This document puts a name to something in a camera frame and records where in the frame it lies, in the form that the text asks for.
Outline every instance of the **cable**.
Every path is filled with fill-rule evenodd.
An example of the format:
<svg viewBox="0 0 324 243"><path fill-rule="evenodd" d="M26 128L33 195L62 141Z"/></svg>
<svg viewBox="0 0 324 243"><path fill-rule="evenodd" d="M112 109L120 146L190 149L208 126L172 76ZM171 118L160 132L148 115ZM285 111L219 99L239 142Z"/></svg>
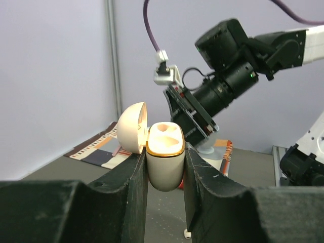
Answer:
<svg viewBox="0 0 324 243"><path fill-rule="evenodd" d="M183 83L183 85L184 85L184 87L186 87L186 85L185 85L185 83L184 83L184 76L186 75L186 73L188 73L189 71L197 71L197 72L199 72L200 74L201 74L201 76L203 76L203 77L205 77L205 78L207 78L208 76L207 75L204 75L198 68L196 68L196 67L189 67L189 68L187 68L185 71L184 71L184 73L183 73L183 75L182 75L182 83ZM189 91L196 91L197 89L199 89L199 87L197 87L197 88L195 88L195 89L188 89L187 87L186 87L186 89L187 90L189 90Z"/></svg>
<svg viewBox="0 0 324 243"><path fill-rule="evenodd" d="M309 25L324 25L324 21L309 21L299 17L295 14L286 4L284 4L281 0L270 0L274 4L276 4L281 10L283 10L289 17L293 20L301 23L301 24L309 24Z"/></svg>
<svg viewBox="0 0 324 243"><path fill-rule="evenodd" d="M158 47L155 39L154 39L154 36L153 36L153 33L151 31L151 27L150 27L150 24L148 22L148 17L147 17L147 6L148 6L148 2L149 0L145 0L144 1L144 5L143 5L143 18L144 18L144 24L145 24L145 28L146 28L146 31L147 31L147 34L148 34L148 37L150 38L151 42L152 42L152 45L154 47L154 49L156 51L159 51L160 48Z"/></svg>

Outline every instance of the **earbud case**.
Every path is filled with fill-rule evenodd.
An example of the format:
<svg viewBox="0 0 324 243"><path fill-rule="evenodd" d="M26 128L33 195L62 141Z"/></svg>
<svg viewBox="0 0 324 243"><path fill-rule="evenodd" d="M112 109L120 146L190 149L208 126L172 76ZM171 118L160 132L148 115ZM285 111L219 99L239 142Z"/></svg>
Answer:
<svg viewBox="0 0 324 243"><path fill-rule="evenodd" d="M179 187L183 178L185 140L179 125L155 123L147 129L146 103L128 107L117 123L117 138L123 149L141 154L146 147L148 177L159 191Z"/></svg>

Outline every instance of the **vertical pole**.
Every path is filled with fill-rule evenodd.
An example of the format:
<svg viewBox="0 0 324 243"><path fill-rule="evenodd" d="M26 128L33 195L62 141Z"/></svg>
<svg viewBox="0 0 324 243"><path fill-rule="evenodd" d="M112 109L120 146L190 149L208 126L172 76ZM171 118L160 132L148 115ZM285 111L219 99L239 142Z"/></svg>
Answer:
<svg viewBox="0 0 324 243"><path fill-rule="evenodd" d="M118 64L118 53L117 53L117 41L116 41L116 27L115 27L115 8L114 0L106 0L106 14L108 21L108 35L109 35L109 47L111 55L111 67L112 67L112 78L113 88L115 94L115 107L117 119L123 113L122 106L122 94L120 91L120 79L119 79L119 64Z"/></svg>

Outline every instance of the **white lid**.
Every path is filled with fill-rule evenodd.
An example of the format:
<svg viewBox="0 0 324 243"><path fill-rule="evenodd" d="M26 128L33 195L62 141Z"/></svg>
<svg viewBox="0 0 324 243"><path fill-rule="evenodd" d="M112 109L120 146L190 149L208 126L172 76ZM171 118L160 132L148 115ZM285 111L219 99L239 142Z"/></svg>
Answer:
<svg viewBox="0 0 324 243"><path fill-rule="evenodd" d="M128 152L142 152L147 140L145 102L131 105L122 113L117 123L117 138L121 147Z"/></svg>

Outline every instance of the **gold rim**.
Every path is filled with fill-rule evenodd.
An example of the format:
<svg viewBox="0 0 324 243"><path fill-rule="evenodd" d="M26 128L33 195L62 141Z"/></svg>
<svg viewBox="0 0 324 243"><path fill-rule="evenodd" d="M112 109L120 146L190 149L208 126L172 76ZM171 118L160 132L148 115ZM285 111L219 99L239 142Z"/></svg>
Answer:
<svg viewBox="0 0 324 243"><path fill-rule="evenodd" d="M182 135L182 148L180 149L180 151L179 152L177 152L177 153L172 153L172 154L160 154L160 153L155 153L155 152L152 152L151 150L150 150L150 148L148 147L148 139L146 140L146 151L151 155L151 156L153 156L153 157L163 157L163 158L169 158L169 157L176 157L176 156L179 156L179 155L181 155L183 152L184 152L184 150L185 150L185 148L186 148L186 141L184 140L184 135L183 135L183 132L182 132L182 129L181 129L181 127L179 127L179 129L180 129L180 131L181 131L181 135Z"/></svg>

